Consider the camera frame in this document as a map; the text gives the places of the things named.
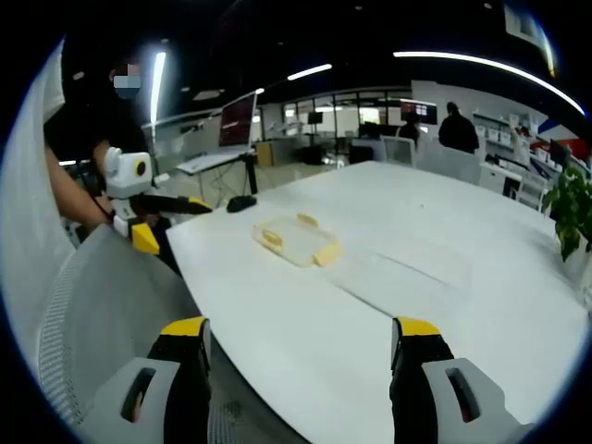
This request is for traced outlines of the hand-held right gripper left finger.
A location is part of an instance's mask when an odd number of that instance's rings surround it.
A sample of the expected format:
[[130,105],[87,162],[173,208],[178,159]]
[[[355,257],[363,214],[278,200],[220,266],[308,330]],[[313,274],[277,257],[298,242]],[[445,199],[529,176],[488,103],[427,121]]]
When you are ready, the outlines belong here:
[[206,443],[211,331],[197,316],[161,330],[96,392],[77,427],[84,443]]

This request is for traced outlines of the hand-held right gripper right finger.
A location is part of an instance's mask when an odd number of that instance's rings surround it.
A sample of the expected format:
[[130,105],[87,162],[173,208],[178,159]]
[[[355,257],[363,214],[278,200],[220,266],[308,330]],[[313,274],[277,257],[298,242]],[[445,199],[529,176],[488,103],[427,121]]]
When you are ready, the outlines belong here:
[[456,358],[431,323],[392,320],[389,398],[396,443],[519,443],[533,428],[506,409],[503,390]]

